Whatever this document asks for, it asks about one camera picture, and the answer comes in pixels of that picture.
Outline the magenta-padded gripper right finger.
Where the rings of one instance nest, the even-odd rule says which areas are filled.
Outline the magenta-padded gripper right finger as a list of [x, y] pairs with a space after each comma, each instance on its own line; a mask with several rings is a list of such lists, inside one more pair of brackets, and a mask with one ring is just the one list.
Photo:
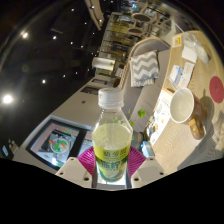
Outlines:
[[130, 148], [127, 169], [132, 188], [143, 187], [166, 176], [154, 154], [145, 157], [134, 147]]

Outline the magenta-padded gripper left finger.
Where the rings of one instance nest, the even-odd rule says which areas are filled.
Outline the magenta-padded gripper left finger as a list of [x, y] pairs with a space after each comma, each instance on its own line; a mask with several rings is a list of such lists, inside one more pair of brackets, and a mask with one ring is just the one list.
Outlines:
[[56, 176], [84, 188], [93, 188], [96, 185], [94, 182], [95, 171], [96, 160], [94, 150], [90, 147], [78, 157], [70, 157], [56, 172]]

